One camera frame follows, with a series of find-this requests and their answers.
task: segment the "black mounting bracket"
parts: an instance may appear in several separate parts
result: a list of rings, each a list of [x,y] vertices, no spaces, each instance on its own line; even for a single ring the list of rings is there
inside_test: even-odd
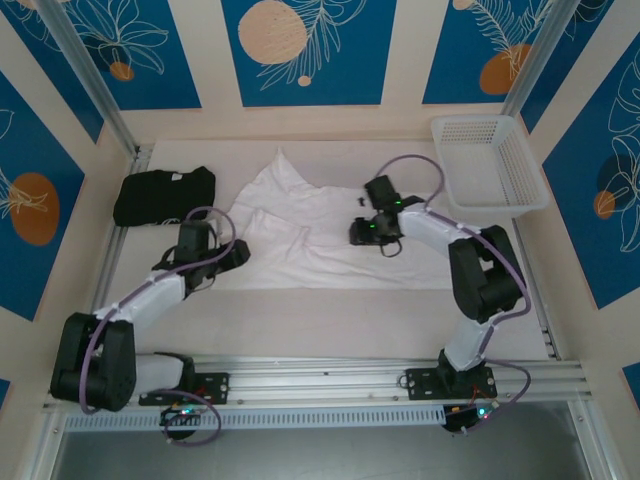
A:
[[[405,371],[409,400],[470,400],[476,390],[487,397],[498,396],[493,370],[484,362],[458,372],[440,352],[435,368],[410,368]]]
[[[196,373],[189,393],[204,398],[212,405],[226,405],[229,395],[228,373]],[[179,395],[143,394],[140,395],[138,405],[141,407],[168,406],[179,401]]]

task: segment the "black cable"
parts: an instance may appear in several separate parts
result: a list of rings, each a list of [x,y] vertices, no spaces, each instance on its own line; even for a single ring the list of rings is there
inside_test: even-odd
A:
[[[167,249],[163,254],[162,254],[162,261],[166,262],[169,259],[169,255],[171,255],[171,253],[176,249],[176,246],[174,245],[173,247]]]
[[[402,253],[402,242],[400,242],[400,239],[396,240],[395,243],[398,244],[398,251],[396,253],[394,253],[393,255],[387,255],[386,253],[384,253],[384,247],[382,245],[380,245],[380,253],[382,254],[382,256],[384,258],[397,257],[398,255],[400,255]]]
[[[398,380],[396,380],[396,386],[399,388],[403,388],[404,390],[407,390],[409,388],[409,383],[407,381],[407,374],[403,373],[402,375],[400,375],[398,377]]]
[[[213,286],[213,283],[215,281],[216,281],[216,276],[214,275],[213,278],[211,278],[211,282],[209,282],[209,285],[205,285],[204,287],[196,288],[191,293],[198,293],[198,292],[202,292],[203,290],[207,290],[207,289],[209,289],[209,288],[211,288]]]

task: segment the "cream wall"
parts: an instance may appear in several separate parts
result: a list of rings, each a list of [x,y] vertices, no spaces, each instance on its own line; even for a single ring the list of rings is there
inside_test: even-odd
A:
[[[0,70],[86,175],[36,319],[29,322],[0,308],[0,378],[11,381],[0,412],[4,480],[15,478],[33,454],[26,447],[39,433],[34,421],[47,394],[62,325],[71,312],[89,307],[128,162],[108,131],[94,145],[1,14],[0,45]]]
[[[123,117],[143,144],[194,138],[428,138],[434,116],[496,113],[501,106],[422,105],[449,1],[397,2],[380,106],[243,108],[220,0],[169,0],[202,109],[128,111]]]
[[[544,160],[638,34],[637,0],[615,0],[531,135]],[[629,478],[640,478],[640,413],[621,374],[640,361],[640,290],[602,310],[591,298],[555,204],[522,221],[540,287],[558,340],[569,358],[582,361]]]

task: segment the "metal frame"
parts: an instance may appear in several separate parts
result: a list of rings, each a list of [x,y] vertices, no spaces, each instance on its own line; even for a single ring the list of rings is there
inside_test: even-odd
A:
[[[515,117],[520,113],[579,4],[580,0],[558,0],[555,2],[549,16],[540,28],[540,33],[533,42],[531,52],[527,55],[524,65],[504,100],[500,111],[502,115]]]
[[[118,104],[104,82],[102,75],[91,60],[89,52],[76,33],[64,8],[56,0],[34,0],[38,14],[60,47],[89,98],[104,118],[118,142],[129,156],[134,157],[137,146],[133,134],[122,119]]]
[[[115,100],[75,34],[64,10],[56,0],[34,1],[45,25],[115,136],[132,157],[137,154],[130,173],[144,171],[151,149],[138,150],[136,147]],[[556,2],[557,5],[536,39],[535,48],[504,102],[503,114],[516,116],[520,112],[579,1]],[[529,287],[543,334],[547,338],[550,357],[564,358],[553,333],[551,317],[535,282],[535,269],[529,261],[515,221],[514,227],[522,252],[523,267],[529,278],[533,279]],[[112,228],[92,309],[106,301],[126,233],[126,229],[115,225]],[[435,365],[435,362],[429,361],[248,357],[198,357],[195,360],[201,372],[226,371],[232,375],[229,403],[221,407],[229,418],[236,418],[237,415],[246,417],[250,412],[256,415],[275,411],[326,412],[327,409],[392,412],[409,407],[419,410],[421,407],[441,408],[442,405],[460,403],[455,400],[437,403],[409,401],[407,391],[399,386],[398,379],[406,368],[429,368]],[[549,360],[520,362],[520,365],[526,366],[533,377],[530,391],[522,401],[567,402],[593,478],[627,478],[592,400],[580,363]],[[494,369],[494,373],[500,393],[499,401],[507,401],[522,387],[523,379],[519,372],[498,367]],[[139,407],[136,399],[133,400],[118,415],[132,419],[151,418],[159,411],[158,407]],[[78,418],[78,414],[79,408],[76,405],[49,399],[42,413],[36,455],[22,472],[22,478],[35,480],[51,477],[62,434],[71,420]],[[94,422],[87,424],[86,428],[101,431],[101,425],[100,422]],[[134,426],[125,428],[136,430]]]
[[[133,162],[132,172],[147,168],[151,150],[141,152]],[[551,331],[552,322],[544,308],[543,299],[535,285],[535,269],[531,268],[525,245],[516,227],[518,244],[522,251],[524,268],[530,274],[531,294],[541,319],[543,332],[549,335],[549,345],[556,355]],[[94,305],[104,303],[109,291],[126,230],[113,228],[105,256]],[[261,415],[260,412],[287,411],[288,414],[317,414],[327,409],[355,409],[363,414],[371,411],[394,412],[403,408],[441,407],[460,403],[459,400],[411,402],[406,389],[399,386],[399,378],[407,368],[430,368],[434,361],[375,360],[375,359],[309,359],[309,358],[255,358],[255,357],[194,357],[200,372],[224,371],[231,374],[228,404],[220,410],[229,418],[238,415]],[[602,421],[597,415],[591,391],[578,361],[550,359],[540,362],[518,362],[533,377],[524,402],[566,401],[587,464],[593,478],[624,479],[623,467],[615,455]],[[520,372],[504,367],[494,369],[499,391],[498,401],[508,401],[523,385]],[[140,407],[137,398],[118,415],[131,419],[127,431],[148,430],[144,418],[158,414],[159,407]],[[42,429],[38,454],[24,479],[49,479],[60,446],[61,434],[81,412],[75,404],[49,398],[43,415],[48,417]],[[92,431],[107,431],[109,422],[88,424]]]

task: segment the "folded black garment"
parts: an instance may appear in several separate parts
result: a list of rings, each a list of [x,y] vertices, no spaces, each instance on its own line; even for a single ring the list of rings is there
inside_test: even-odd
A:
[[[122,182],[113,220],[120,227],[180,223],[194,208],[213,205],[215,196],[216,176],[205,167],[191,173],[136,173]],[[193,218],[206,216],[200,212]]]

